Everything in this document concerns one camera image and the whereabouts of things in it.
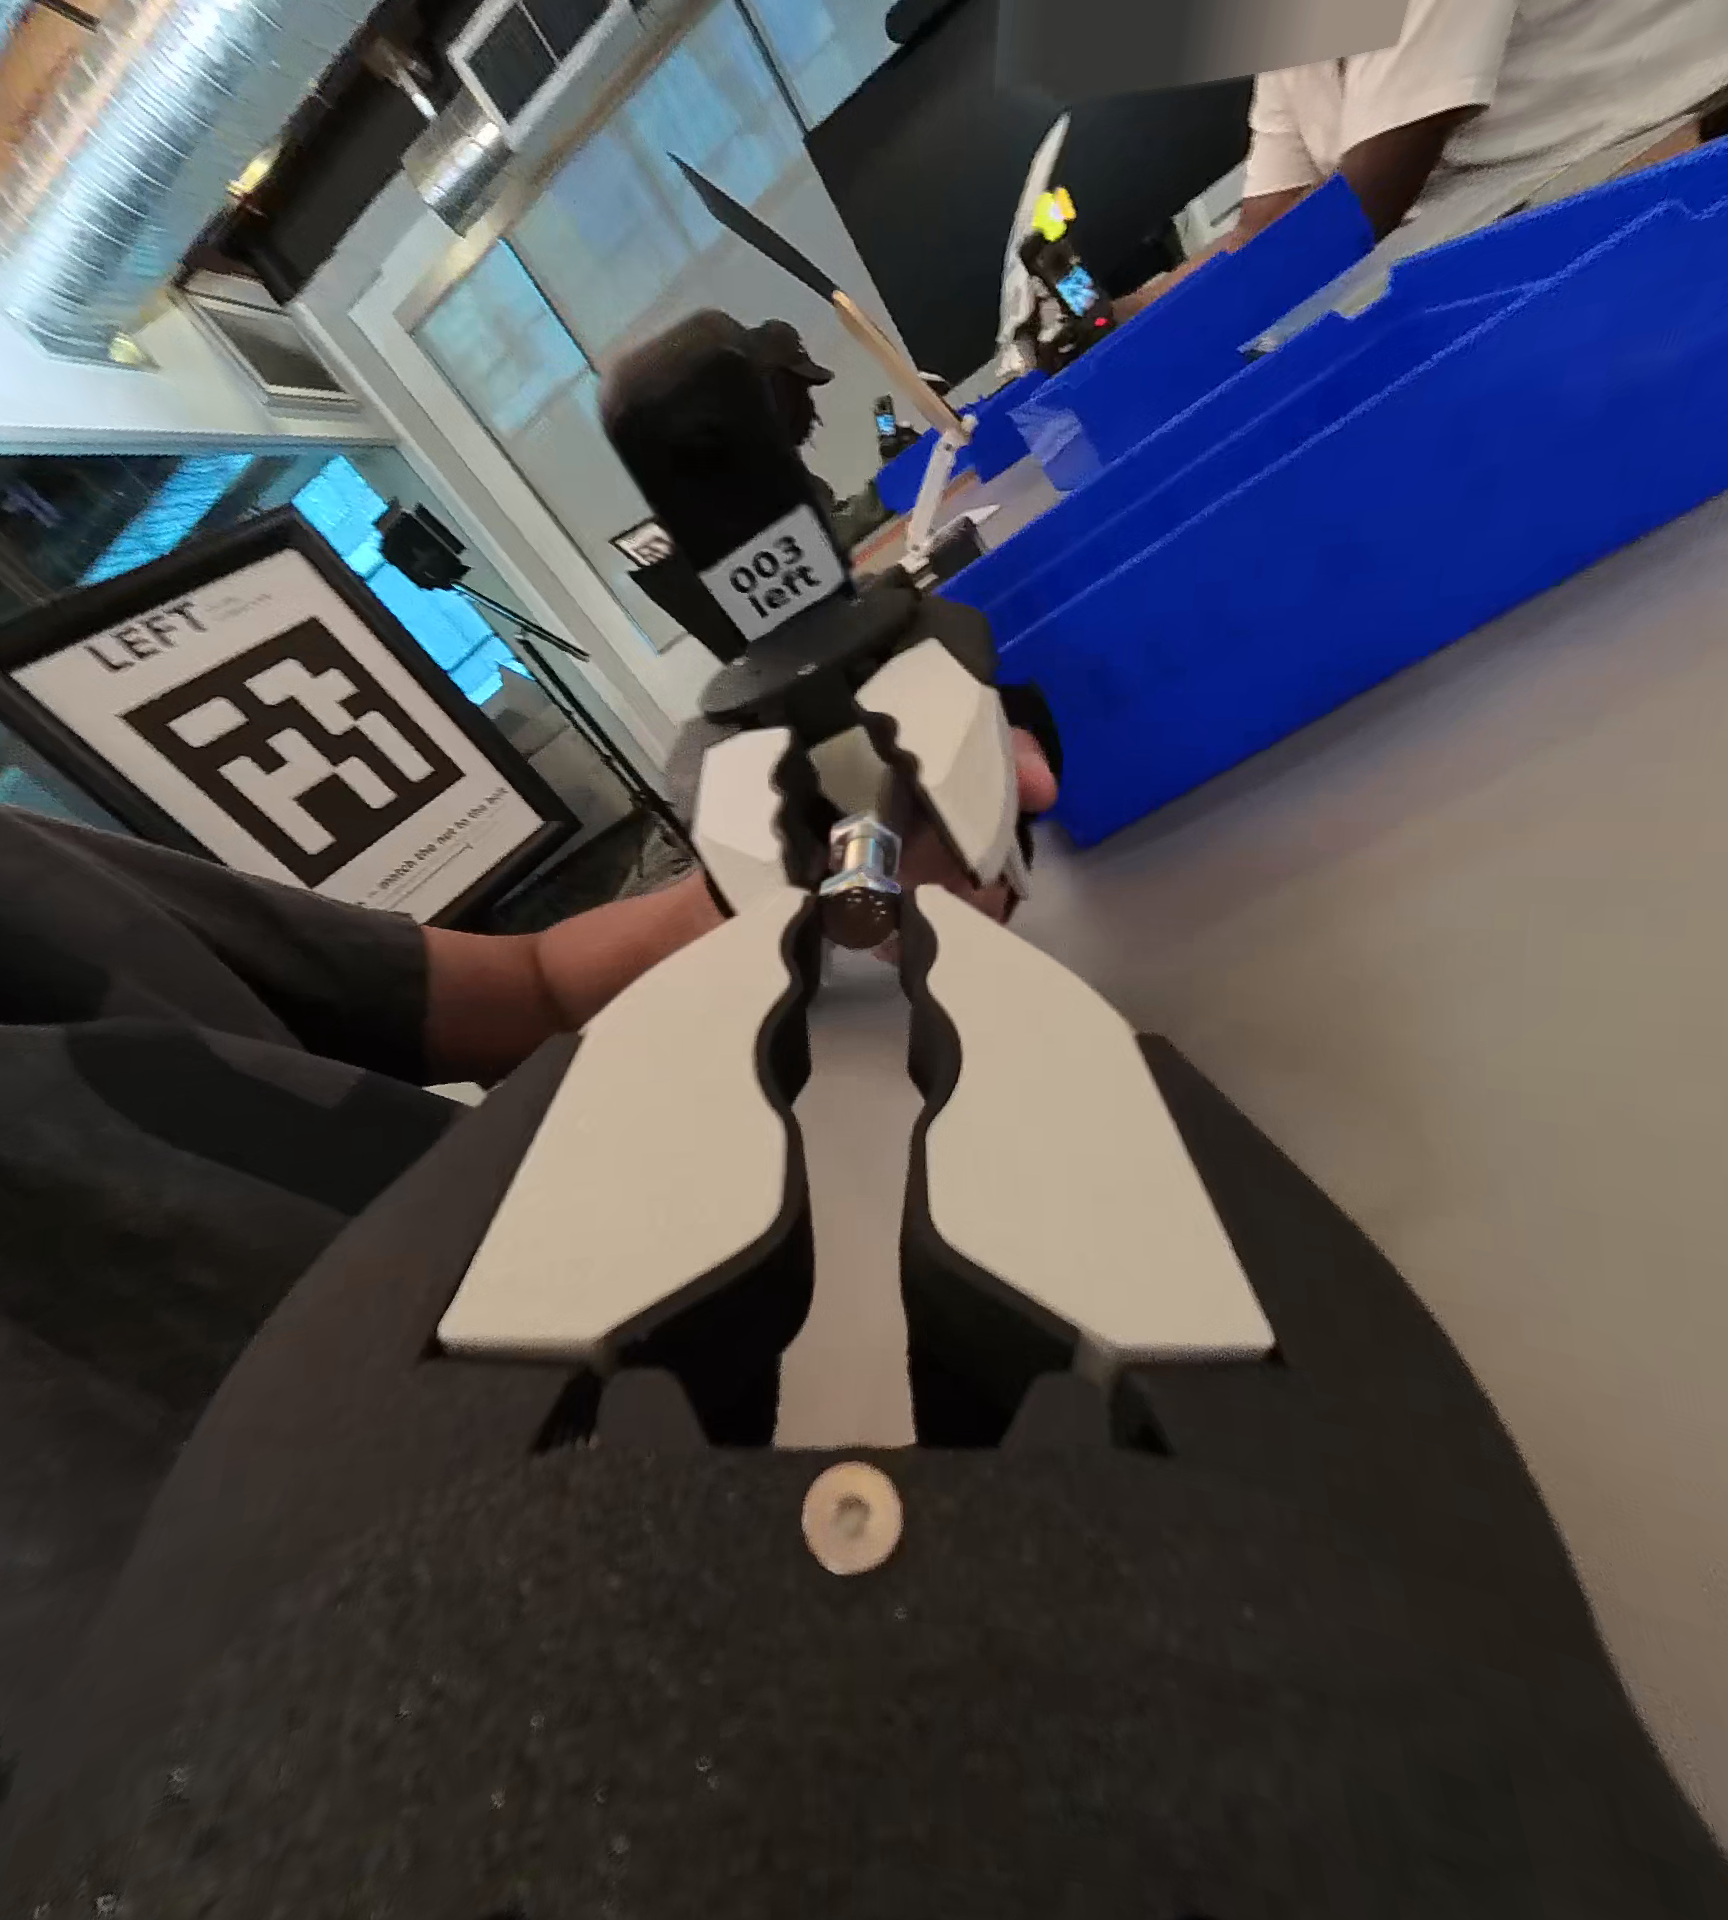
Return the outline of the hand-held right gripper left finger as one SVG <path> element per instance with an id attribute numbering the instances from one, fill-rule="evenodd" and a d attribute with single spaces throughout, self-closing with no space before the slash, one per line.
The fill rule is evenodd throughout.
<path id="1" fill-rule="evenodd" d="M 771 1444 L 809 1317 L 796 1102 L 815 905 L 784 888 L 594 1016 L 462 1270 L 443 1356 L 668 1374 L 706 1439 Z"/>

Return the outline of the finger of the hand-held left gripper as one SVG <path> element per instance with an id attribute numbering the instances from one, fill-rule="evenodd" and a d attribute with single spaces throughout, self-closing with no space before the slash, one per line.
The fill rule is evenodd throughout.
<path id="1" fill-rule="evenodd" d="M 818 785 L 791 728 L 728 732 L 702 751 L 690 804 L 690 843 L 715 899 L 751 914 L 825 876 Z"/>
<path id="2" fill-rule="evenodd" d="M 874 812 L 909 851 L 931 836 L 976 888 L 1028 883 L 1013 722 L 994 683 L 939 636 L 887 659 L 854 696 L 840 736 L 840 820 Z"/>

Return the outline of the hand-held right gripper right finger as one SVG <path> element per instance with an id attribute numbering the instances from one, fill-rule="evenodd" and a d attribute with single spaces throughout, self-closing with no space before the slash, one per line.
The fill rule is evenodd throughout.
<path id="1" fill-rule="evenodd" d="M 1159 1065 L 1091 984 L 941 883 L 901 924 L 922 1112 L 901 1219 L 917 1437 L 997 1448 L 1043 1380 L 1248 1366 L 1277 1332 Z"/>

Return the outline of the short thick steel bolt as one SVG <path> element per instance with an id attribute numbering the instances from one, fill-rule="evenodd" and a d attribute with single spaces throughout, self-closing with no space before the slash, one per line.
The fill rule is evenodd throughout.
<path id="1" fill-rule="evenodd" d="M 898 894 L 827 894 L 818 885 L 822 929 L 828 943 L 849 949 L 887 948 L 901 933 L 905 888 Z"/>

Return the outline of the blue plastic bin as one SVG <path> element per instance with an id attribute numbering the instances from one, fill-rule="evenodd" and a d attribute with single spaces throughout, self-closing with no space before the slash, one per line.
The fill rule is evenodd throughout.
<path id="1" fill-rule="evenodd" d="M 971 402 L 972 444 L 952 477 L 993 479 L 1035 458 L 1055 483 L 1076 483 L 1060 433 L 1078 431 L 1101 462 L 1246 366 L 1253 341 L 1374 248 L 1374 230 L 1343 177 L 1326 179 L 1285 220 L 1234 252 L 1213 254 L 1186 281 L 1062 372 L 1036 367 Z"/>
<path id="2" fill-rule="evenodd" d="M 945 585 L 1082 847 L 1728 492 L 1728 138 L 1401 262 Z"/>

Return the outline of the person's left forearm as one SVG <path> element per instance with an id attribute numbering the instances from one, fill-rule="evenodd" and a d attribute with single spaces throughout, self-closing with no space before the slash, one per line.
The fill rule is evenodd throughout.
<path id="1" fill-rule="evenodd" d="M 424 1082 L 496 1085 L 724 920 L 706 876 L 692 872 L 540 931 L 429 926 Z"/>

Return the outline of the document stand with black board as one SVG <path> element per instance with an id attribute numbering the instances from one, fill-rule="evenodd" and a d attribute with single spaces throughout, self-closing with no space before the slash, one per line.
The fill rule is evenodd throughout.
<path id="1" fill-rule="evenodd" d="M 903 568 L 922 587 L 937 587 L 982 554 L 980 522 L 972 514 L 946 518 L 946 493 L 957 459 L 969 450 L 976 422 L 941 396 L 911 353 L 849 293 L 828 272 L 795 241 L 736 201 L 683 156 L 672 165 L 709 208 L 713 218 L 741 241 L 756 249 L 782 274 L 822 298 L 847 334 L 876 362 L 892 389 L 913 403 L 933 431 L 918 498 L 907 515 Z"/>

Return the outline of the black display screen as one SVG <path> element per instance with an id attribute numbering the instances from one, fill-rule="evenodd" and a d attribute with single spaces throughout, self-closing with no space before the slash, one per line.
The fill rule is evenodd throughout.
<path id="1" fill-rule="evenodd" d="M 1053 179 L 1072 243 L 1110 295 L 1170 264 L 1179 213 L 1245 162 L 1248 78 L 1068 108 Z M 811 134 L 809 149 L 914 362 L 951 386 L 999 352 L 1011 231 L 1035 156 L 1064 108 L 880 71 Z"/>

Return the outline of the white sheet with yellow mark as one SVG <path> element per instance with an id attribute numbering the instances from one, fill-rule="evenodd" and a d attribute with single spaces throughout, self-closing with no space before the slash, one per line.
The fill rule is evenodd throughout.
<path id="1" fill-rule="evenodd" d="M 994 357 L 1000 386 L 1038 366 L 1044 295 L 1036 291 L 1036 278 L 1025 262 L 1025 248 L 1028 241 L 1053 243 L 1060 240 L 1072 220 L 1072 201 L 1058 177 L 1071 123 L 1072 116 L 1067 109 L 1036 144 L 1005 243 Z"/>

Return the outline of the white air vent grille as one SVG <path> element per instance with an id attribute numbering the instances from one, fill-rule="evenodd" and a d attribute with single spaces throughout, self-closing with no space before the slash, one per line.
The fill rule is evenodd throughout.
<path id="1" fill-rule="evenodd" d="M 517 142 L 606 12 L 606 1 L 483 1 L 447 46 L 447 59 L 484 116 Z"/>

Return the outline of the framed marker sign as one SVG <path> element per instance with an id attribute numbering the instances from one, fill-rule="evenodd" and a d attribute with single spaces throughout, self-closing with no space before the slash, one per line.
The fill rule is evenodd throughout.
<path id="1" fill-rule="evenodd" d="M 0 620 L 0 724 L 144 842 L 422 926 L 581 832 L 291 506 Z"/>

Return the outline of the silver air duct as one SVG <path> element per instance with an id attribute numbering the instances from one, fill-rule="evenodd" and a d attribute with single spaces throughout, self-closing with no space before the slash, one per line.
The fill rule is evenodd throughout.
<path id="1" fill-rule="evenodd" d="M 424 208 L 465 236 L 496 204 L 514 159 L 502 123 L 472 94 L 458 91 L 406 145 L 400 169 Z"/>
<path id="2" fill-rule="evenodd" d="M 0 310 L 104 363 L 376 3 L 114 3 L 0 190 Z"/>

